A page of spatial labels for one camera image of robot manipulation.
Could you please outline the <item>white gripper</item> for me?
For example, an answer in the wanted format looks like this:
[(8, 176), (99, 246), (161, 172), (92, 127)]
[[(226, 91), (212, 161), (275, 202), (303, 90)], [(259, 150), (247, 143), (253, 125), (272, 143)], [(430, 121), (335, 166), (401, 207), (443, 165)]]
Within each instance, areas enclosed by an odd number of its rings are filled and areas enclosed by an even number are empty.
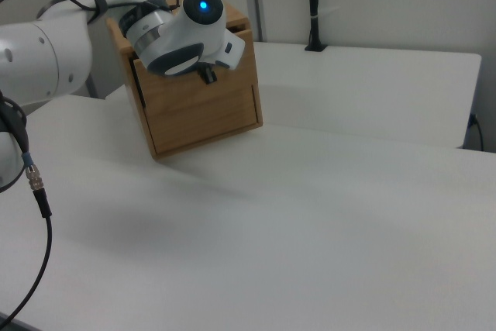
[(220, 47), (214, 52), (202, 56), (201, 62), (208, 64), (198, 64), (198, 76), (204, 83), (211, 84), (217, 81), (211, 64), (235, 70), (243, 56), (245, 45), (246, 43), (243, 39), (230, 31), (225, 31)]

